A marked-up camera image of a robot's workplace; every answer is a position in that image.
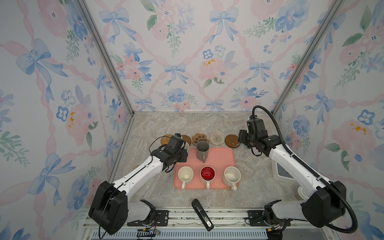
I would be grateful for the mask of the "scratched round wooden coaster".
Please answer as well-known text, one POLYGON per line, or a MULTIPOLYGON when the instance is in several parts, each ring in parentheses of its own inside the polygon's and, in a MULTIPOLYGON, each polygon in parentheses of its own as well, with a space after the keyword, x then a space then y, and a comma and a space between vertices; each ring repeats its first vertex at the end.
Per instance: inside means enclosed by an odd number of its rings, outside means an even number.
POLYGON ((232 149, 236 149, 241 145, 241 143, 238 141, 238 136, 233 134, 227 135, 225 137, 225 144, 232 149))

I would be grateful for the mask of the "cork paw print coaster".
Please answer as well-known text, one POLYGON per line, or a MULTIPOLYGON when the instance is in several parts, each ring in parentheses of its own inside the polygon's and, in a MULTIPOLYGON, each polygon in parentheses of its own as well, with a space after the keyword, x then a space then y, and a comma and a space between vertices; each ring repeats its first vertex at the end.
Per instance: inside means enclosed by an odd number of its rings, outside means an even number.
POLYGON ((210 140, 208 139, 207 135, 206 134, 200 134, 200 133, 197 133, 195 134, 192 138, 192 144, 194 146, 197 146, 197 144, 199 142, 206 142, 206 143, 210 143, 210 140))

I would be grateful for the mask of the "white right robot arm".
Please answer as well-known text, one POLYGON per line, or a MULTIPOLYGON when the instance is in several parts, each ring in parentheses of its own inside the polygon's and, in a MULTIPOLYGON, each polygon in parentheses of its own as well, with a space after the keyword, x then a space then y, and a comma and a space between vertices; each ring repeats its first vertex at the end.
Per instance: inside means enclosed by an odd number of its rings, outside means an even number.
POLYGON ((250 116, 247 127, 239 132, 239 142, 282 166, 308 197, 302 201, 275 200, 266 204, 263 213, 266 224, 272 226, 292 219, 322 228, 346 213, 346 206, 340 199, 346 196, 346 187, 341 182, 325 178, 294 154, 279 136, 269 135, 262 119, 250 116))

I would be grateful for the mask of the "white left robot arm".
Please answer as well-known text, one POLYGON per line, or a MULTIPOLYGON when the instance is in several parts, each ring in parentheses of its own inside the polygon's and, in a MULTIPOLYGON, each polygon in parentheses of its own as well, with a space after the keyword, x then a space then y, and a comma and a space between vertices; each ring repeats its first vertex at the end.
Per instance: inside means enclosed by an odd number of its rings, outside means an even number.
POLYGON ((151 178, 162 172, 171 172, 176 163, 185 163, 187 157, 186 141, 181 134, 172 135, 167 144, 150 151, 148 158, 129 174, 113 183, 101 183, 89 217, 109 235, 115 234, 126 223, 153 224, 156 221, 155 206, 146 200, 132 203, 130 199, 151 178))

